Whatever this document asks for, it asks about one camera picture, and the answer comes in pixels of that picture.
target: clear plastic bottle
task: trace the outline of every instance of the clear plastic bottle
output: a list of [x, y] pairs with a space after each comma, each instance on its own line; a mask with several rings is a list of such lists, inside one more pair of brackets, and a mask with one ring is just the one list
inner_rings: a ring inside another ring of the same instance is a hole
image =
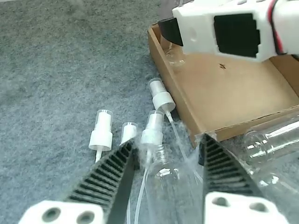
[[178, 167], [168, 145], [160, 145], [145, 183], [152, 224], [202, 223], [201, 191], [194, 174]]
[[299, 149], [299, 115], [290, 114], [251, 128], [244, 135], [242, 159], [263, 165]]

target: black rubber strip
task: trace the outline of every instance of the black rubber strip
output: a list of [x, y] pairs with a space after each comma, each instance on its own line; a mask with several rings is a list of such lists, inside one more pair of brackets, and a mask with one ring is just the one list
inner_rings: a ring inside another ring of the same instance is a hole
[[158, 25], [161, 30], [162, 36], [166, 40], [176, 45], [183, 46], [181, 33], [178, 27], [178, 20], [176, 18], [161, 20], [160, 22], [158, 22]]

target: bottle neck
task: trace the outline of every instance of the bottle neck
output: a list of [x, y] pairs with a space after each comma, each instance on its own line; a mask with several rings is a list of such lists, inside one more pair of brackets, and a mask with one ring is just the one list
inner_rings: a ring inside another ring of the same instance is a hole
[[155, 152], [154, 162], [167, 163], [171, 159], [171, 150], [169, 149], [169, 147], [163, 145], [159, 147], [158, 150]]

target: gray carpet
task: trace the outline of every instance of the gray carpet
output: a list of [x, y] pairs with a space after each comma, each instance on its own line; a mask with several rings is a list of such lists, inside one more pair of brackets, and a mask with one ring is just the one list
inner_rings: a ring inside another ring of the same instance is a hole
[[[114, 112], [114, 145], [122, 123], [144, 128], [153, 109], [147, 82], [158, 76], [146, 30], [158, 6], [88, 0], [85, 20], [77, 20], [63, 0], [0, 3], [0, 223], [15, 224], [29, 206], [61, 199], [90, 169], [98, 109]], [[140, 182], [138, 173], [133, 208]]]

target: black plastic part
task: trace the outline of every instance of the black plastic part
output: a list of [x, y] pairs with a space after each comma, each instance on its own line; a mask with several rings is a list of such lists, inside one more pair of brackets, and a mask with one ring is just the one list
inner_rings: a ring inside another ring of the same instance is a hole
[[65, 201], [100, 205], [106, 224], [123, 224], [137, 166], [136, 151], [133, 141], [112, 150], [94, 165]]
[[158, 22], [162, 36], [171, 43], [183, 46], [181, 33], [178, 27], [178, 20], [176, 18], [170, 18], [161, 20]]
[[214, 29], [220, 52], [256, 57], [261, 40], [252, 14], [215, 16]]
[[213, 191], [263, 197], [249, 174], [219, 142], [204, 134], [199, 149], [204, 158], [204, 198]]

